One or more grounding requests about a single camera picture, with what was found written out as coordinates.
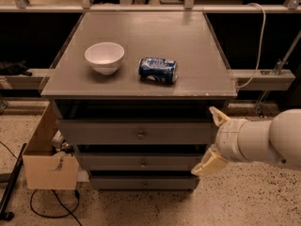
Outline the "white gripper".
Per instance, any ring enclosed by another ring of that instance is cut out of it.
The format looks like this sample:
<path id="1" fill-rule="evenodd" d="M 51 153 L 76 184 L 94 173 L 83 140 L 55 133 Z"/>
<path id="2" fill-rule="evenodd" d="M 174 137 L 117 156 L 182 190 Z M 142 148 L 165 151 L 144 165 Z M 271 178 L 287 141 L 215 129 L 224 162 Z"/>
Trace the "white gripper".
<path id="1" fill-rule="evenodd" d="M 191 169 L 191 173 L 197 177 L 216 173 L 224 169 L 229 161 L 246 162 L 238 142 L 240 129 L 246 123 L 246 120 L 230 119 L 230 117 L 214 106 L 210 106 L 209 110 L 213 116 L 214 124 L 219 129 L 216 134 L 215 144 L 208 148 L 201 161 Z"/>

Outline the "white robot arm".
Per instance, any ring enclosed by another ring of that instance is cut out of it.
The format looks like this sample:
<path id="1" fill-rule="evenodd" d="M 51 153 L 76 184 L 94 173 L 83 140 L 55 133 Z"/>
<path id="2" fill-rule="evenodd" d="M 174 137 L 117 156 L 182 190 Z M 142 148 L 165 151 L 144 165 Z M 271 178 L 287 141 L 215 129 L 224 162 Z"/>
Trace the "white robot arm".
<path id="1" fill-rule="evenodd" d="M 234 119 L 213 106 L 209 110 L 218 130 L 214 144 L 191 169 L 192 174 L 204 177 L 229 162 L 301 170 L 301 109 L 286 110 L 270 121 Z"/>

